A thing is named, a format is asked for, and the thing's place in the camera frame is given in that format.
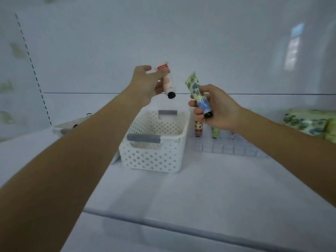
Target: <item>person's left hand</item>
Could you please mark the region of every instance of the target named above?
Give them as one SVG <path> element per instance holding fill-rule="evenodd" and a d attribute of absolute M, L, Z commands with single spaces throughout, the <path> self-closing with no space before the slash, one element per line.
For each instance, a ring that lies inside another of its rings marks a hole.
<path fill-rule="evenodd" d="M 132 95 L 140 100 L 142 107 L 148 105 L 153 96 L 163 92 L 162 82 L 159 80 L 168 74 L 167 68 L 147 74 L 151 69 L 150 65 L 137 66 L 127 87 Z"/>

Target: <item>forearm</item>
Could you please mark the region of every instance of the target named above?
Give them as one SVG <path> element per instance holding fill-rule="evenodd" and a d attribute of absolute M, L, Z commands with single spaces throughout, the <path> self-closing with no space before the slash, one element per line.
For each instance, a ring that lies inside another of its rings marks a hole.
<path fill-rule="evenodd" d="M 336 145 L 242 109 L 236 132 L 336 206 Z"/>
<path fill-rule="evenodd" d="M 128 90 L 119 94 L 2 187 L 0 247 L 25 251 L 62 248 L 140 111 L 136 101 Z"/>

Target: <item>red label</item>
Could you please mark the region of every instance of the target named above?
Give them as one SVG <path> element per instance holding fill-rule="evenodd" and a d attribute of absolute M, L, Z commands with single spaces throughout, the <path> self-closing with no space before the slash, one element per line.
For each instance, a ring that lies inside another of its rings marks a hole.
<path fill-rule="evenodd" d="M 165 63 L 165 64 L 163 64 L 163 65 L 160 65 L 157 69 L 158 70 L 161 70 L 161 69 L 163 69 L 163 68 L 168 68 L 168 72 L 170 73 L 170 69 L 169 69 L 169 67 L 168 67 L 168 65 Z"/>

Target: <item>hand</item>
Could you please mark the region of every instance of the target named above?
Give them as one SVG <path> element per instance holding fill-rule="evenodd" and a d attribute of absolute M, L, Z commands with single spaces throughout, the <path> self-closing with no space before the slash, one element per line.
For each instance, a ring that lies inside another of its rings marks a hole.
<path fill-rule="evenodd" d="M 127 87 L 127 90 L 139 99 L 142 107 L 148 105 L 153 96 L 163 92 L 162 82 L 159 82 L 159 80 L 168 74 L 166 68 L 147 74 L 146 72 L 151 69 L 150 65 L 137 66 L 134 69 L 131 83 Z"/>
<path fill-rule="evenodd" d="M 239 116 L 243 108 L 229 97 L 227 93 L 214 85 L 201 86 L 199 89 L 202 92 L 209 93 L 205 94 L 205 96 L 211 105 L 213 117 L 204 118 L 203 110 L 197 108 L 195 100 L 191 100 L 189 106 L 196 107 L 194 109 L 196 120 L 219 129 L 234 131 L 238 125 Z"/>

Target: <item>black cap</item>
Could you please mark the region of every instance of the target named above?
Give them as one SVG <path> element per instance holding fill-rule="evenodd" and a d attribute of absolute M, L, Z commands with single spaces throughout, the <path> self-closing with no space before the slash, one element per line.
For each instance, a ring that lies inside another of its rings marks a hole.
<path fill-rule="evenodd" d="M 213 116 L 212 112 L 209 111 L 206 114 L 204 114 L 204 118 L 211 118 Z"/>
<path fill-rule="evenodd" d="M 168 93 L 168 98 L 169 99 L 173 99 L 173 98 L 175 98 L 175 96 L 176 96 L 176 94 L 174 92 L 169 92 Z"/>

